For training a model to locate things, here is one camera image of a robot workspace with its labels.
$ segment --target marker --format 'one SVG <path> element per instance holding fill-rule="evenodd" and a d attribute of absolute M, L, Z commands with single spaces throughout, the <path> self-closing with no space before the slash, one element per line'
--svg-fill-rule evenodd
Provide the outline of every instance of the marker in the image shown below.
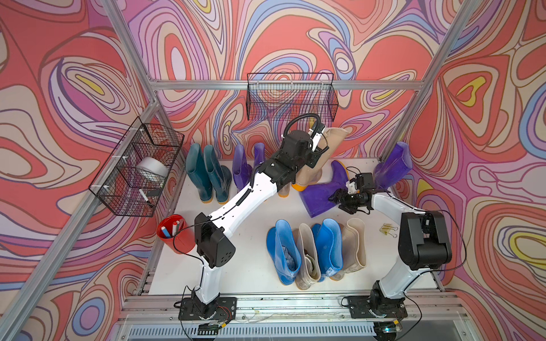
<path fill-rule="evenodd" d="M 161 232 L 163 232 L 163 235 L 165 236 L 165 238 L 172 238 L 165 226 L 161 226 Z"/>
<path fill-rule="evenodd" d="M 138 192 L 140 192 L 140 195 L 142 195 L 142 197 L 144 198 L 144 200 L 149 204 L 150 203 L 150 199 L 148 199 L 148 197 L 146 196 L 146 194 L 144 194 L 144 191 L 142 190 L 142 188 L 140 188 L 138 190 Z"/>
<path fill-rule="evenodd" d="M 180 220 L 177 220 L 173 223 L 173 236 L 176 235 L 176 232 L 178 231 L 178 226 L 180 225 Z"/>

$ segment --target robotic arm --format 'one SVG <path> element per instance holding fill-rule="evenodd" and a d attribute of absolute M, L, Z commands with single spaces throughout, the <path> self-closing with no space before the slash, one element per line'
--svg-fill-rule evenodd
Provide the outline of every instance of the robotic arm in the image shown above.
<path fill-rule="evenodd" d="M 309 133 L 301 130 L 288 132 L 291 125 L 306 117 L 317 120 Z M 262 202 L 286 184 L 294 183 L 296 173 L 304 165 L 311 168 L 316 165 L 322 153 L 328 149 L 317 147 L 323 130 L 324 125 L 315 114 L 302 115 L 290 121 L 284 130 L 280 149 L 254 170 L 250 183 L 222 208 L 208 216 L 200 213 L 195 218 L 197 252 L 205 266 L 199 289 L 192 292 L 191 298 L 184 298 L 182 301 L 179 319 L 195 320 L 196 316 L 208 319 L 214 315 L 219 306 L 221 267 L 235 253 L 235 247 L 229 239 L 241 222 Z M 340 208 L 351 214 L 359 206 L 378 210 L 400 225 L 397 262 L 383 279 L 374 284 L 370 297 L 366 296 L 364 302 L 369 306 L 370 313 L 366 316 L 358 315 L 358 318 L 402 317 L 403 314 L 387 316 L 382 311 L 392 311 L 392 307 L 403 308 L 401 302 L 405 298 L 404 292 L 415 279 L 421 273 L 438 268 L 451 260 L 443 215 L 420 210 L 382 193 L 385 191 L 375 189 L 371 174 L 358 174 L 351 182 L 354 184 L 349 184 L 349 187 L 354 193 L 349 194 L 347 189 L 338 190 L 330 200 L 339 202 Z M 356 307 L 360 302 L 357 298 L 360 296 L 353 297 L 355 299 L 349 304 Z"/>

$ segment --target white roll of tape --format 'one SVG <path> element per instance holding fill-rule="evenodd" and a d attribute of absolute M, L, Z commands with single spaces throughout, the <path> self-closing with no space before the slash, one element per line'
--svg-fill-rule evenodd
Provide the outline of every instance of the white roll of tape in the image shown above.
<path fill-rule="evenodd" d="M 161 182 L 163 181 L 163 179 L 150 173 L 161 175 L 164 178 L 166 178 L 169 173 L 169 170 L 167 169 L 167 167 L 165 167 L 164 164 L 151 157 L 145 157 L 144 159 L 142 159 L 142 161 L 139 162 L 136 168 L 138 168 L 139 170 L 145 170 L 146 172 L 141 171 L 140 173 L 148 180 L 154 182 Z"/>

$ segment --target teal rain boot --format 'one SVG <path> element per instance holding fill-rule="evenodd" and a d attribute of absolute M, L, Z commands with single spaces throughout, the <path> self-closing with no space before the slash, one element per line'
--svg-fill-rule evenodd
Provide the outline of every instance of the teal rain boot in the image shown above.
<path fill-rule="evenodd" d="M 277 220 L 274 228 L 268 231 L 265 238 L 278 278 L 284 285 L 294 283 L 301 266 L 301 255 L 294 242 L 290 225 L 286 220 Z"/>
<path fill-rule="evenodd" d="M 186 158 L 186 172 L 189 179 L 197 187 L 201 201 L 208 204 L 212 201 L 212 183 L 206 173 L 201 146 L 198 143 L 192 144 Z"/>
<path fill-rule="evenodd" d="M 203 154 L 206 172 L 216 191 L 216 200 L 220 204 L 225 204 L 229 200 L 229 185 L 232 184 L 232 173 L 226 166 L 220 166 L 214 147 L 211 145 L 205 146 Z"/>

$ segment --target patterned wall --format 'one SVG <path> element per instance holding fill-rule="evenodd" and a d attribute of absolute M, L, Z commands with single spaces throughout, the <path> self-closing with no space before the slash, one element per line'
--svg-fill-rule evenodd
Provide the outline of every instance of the patterned wall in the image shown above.
<path fill-rule="evenodd" d="M 146 104 L 100 0 L 0 1 L 0 313 Z M 155 226 L 100 206 L 18 340 L 104 339 Z"/>
<path fill-rule="evenodd" d="M 546 340 L 545 56 L 544 1 L 484 0 L 406 136 L 399 193 L 462 223 L 443 283 L 487 340 Z"/>
<path fill-rule="evenodd" d="M 459 1 L 133 0 L 123 14 L 154 79 L 238 80 L 249 72 L 332 71 L 339 80 L 419 80 Z M 339 155 L 375 157 L 413 92 L 339 91 Z M 248 122 L 246 91 L 158 93 L 175 127 L 223 158 L 273 151 L 279 122 Z"/>

